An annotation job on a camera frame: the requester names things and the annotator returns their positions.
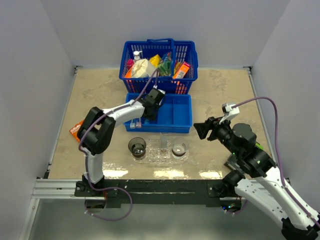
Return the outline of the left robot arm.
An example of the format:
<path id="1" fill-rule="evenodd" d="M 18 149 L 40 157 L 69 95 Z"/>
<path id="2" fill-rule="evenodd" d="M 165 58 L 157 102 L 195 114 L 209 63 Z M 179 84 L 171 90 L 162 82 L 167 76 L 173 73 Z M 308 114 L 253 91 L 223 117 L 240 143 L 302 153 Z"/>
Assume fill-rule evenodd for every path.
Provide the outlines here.
<path id="1" fill-rule="evenodd" d="M 140 93 L 129 102 L 107 109 L 93 107 L 89 110 L 77 137 L 78 150 L 84 154 L 84 174 L 76 182 L 75 196 L 99 196 L 104 188 L 103 155 L 111 143 L 114 129 L 128 121 L 145 118 L 155 120 L 164 104 L 166 92 L 153 87 L 149 93 Z"/>

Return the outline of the dark brown banded cup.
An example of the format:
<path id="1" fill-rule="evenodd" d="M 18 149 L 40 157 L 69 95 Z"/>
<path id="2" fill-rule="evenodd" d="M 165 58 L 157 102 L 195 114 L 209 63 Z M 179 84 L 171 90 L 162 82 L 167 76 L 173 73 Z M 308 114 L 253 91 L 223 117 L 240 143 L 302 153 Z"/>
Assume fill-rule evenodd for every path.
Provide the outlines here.
<path id="1" fill-rule="evenodd" d="M 135 158 L 143 158 L 146 154 L 146 147 L 146 141 L 141 137 L 134 137 L 128 142 L 128 149 Z"/>

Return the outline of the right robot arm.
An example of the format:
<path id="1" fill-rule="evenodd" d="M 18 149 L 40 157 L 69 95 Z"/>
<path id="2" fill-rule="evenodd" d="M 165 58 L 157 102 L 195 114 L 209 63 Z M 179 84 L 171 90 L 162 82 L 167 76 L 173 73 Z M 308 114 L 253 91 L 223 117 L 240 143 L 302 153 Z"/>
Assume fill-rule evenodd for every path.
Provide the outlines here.
<path id="1" fill-rule="evenodd" d="M 213 189 L 221 198 L 236 194 L 272 218 L 287 240 L 315 240 L 320 231 L 320 214 L 303 201 L 287 182 L 282 182 L 276 162 L 256 145 L 250 125 L 215 117 L 194 123 L 201 140 L 218 140 L 235 157 L 239 169 L 232 170 Z"/>

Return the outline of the clear small textured tray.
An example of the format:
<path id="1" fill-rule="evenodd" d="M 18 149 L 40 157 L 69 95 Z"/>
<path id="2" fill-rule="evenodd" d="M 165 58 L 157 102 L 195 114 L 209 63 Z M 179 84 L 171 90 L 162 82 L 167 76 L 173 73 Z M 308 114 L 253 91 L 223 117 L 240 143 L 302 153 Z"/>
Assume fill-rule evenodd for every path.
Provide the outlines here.
<path id="1" fill-rule="evenodd" d="M 168 140 L 166 152 L 161 152 L 160 139 L 149 139 L 146 144 L 145 160 L 150 164 L 173 164 L 171 142 Z"/>

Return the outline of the clear blue banded cup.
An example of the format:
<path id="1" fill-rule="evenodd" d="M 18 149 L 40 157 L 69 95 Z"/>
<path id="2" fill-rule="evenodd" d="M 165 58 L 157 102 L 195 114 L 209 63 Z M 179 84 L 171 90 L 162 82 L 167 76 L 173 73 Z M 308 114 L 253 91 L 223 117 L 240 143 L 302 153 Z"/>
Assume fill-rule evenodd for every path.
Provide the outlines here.
<path id="1" fill-rule="evenodd" d="M 171 142 L 171 153 L 176 159 L 182 159 L 189 154 L 189 142 L 186 138 L 178 136 Z"/>

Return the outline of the white orange toothpaste tube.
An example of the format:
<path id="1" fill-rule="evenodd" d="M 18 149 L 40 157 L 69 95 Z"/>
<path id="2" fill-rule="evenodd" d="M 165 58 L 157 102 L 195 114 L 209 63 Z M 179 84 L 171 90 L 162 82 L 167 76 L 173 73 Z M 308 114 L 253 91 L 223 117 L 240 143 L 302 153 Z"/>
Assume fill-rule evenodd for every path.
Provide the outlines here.
<path id="1" fill-rule="evenodd" d="M 165 153 L 168 147 L 168 138 L 165 134 L 160 133 L 160 150 Z"/>

